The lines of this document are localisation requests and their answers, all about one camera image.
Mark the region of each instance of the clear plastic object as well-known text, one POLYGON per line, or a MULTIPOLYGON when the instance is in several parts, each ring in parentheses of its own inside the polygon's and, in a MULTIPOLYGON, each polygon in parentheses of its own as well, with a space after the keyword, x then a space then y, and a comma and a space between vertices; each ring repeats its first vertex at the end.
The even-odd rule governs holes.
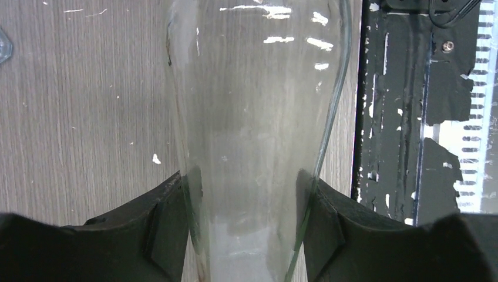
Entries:
POLYGON ((168 95, 200 281, 290 281, 349 59, 348 1, 173 1, 168 95))

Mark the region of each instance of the screw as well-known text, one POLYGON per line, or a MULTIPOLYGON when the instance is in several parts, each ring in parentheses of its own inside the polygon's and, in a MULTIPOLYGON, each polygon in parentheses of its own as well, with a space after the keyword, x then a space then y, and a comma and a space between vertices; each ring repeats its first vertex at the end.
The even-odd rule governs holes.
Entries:
POLYGON ((12 44, 5 35, 5 33, 0 29, 0 63, 10 58, 12 55, 12 44))
POLYGON ((443 53, 451 53, 453 49, 455 48, 455 44, 453 41, 446 41, 443 43, 443 53))

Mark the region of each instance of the gray wood grain surface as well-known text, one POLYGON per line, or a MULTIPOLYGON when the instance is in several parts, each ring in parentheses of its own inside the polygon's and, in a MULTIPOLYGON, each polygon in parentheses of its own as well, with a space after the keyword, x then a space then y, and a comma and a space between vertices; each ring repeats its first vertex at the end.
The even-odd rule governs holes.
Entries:
MULTIPOLYGON (((322 178, 349 194, 361 1, 322 178)), ((177 170, 165 95, 168 0, 0 0, 0 212, 83 224, 177 170), (156 154, 160 164, 152 161, 156 154)), ((191 245, 183 281, 196 281, 191 245)), ((306 281, 300 257, 295 281, 306 281)))

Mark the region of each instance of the wire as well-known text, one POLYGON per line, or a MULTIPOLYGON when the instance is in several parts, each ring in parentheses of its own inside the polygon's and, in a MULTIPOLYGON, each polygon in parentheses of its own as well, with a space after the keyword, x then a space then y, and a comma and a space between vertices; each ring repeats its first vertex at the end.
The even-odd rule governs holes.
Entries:
POLYGON ((451 28, 456 23, 465 17, 470 11, 472 11, 475 6, 477 6, 481 0, 469 0, 456 14, 454 14, 447 22, 439 23, 436 21, 436 11, 434 9, 434 3, 436 0, 429 0, 429 18, 430 21, 438 28, 451 28))

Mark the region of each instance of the black cable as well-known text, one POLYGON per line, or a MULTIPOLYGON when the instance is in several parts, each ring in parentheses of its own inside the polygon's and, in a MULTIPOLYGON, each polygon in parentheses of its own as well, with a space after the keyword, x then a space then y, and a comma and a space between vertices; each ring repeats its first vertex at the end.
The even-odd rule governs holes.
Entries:
POLYGON ((447 22, 438 23, 435 19, 436 11, 434 9, 434 3, 436 0, 429 0, 429 18, 430 21, 438 28, 451 28, 456 23, 465 17, 470 11, 472 11, 475 6, 477 6, 481 0, 469 0, 456 14, 454 14, 447 22))

